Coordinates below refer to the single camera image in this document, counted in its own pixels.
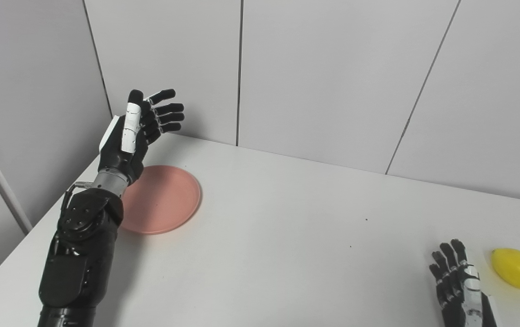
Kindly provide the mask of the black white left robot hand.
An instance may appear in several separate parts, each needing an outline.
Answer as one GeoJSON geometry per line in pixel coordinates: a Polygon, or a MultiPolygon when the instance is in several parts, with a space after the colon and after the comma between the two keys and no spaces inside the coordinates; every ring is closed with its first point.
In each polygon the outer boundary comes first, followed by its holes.
{"type": "Polygon", "coordinates": [[[142,91],[132,89],[128,95],[127,111],[115,116],[100,144],[99,172],[115,172],[123,176],[127,185],[140,178],[149,145],[168,132],[181,130],[185,107],[181,103],[157,106],[173,99],[174,89],[164,89],[145,97],[142,91]]]}

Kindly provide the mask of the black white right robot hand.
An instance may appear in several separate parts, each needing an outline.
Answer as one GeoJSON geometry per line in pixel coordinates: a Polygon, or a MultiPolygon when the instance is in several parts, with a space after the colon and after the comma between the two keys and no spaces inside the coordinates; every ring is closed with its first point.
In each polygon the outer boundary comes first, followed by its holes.
{"type": "Polygon", "coordinates": [[[445,327],[498,327],[492,300],[481,288],[478,270],[459,239],[432,252],[429,270],[436,280],[437,302],[445,327]]]}

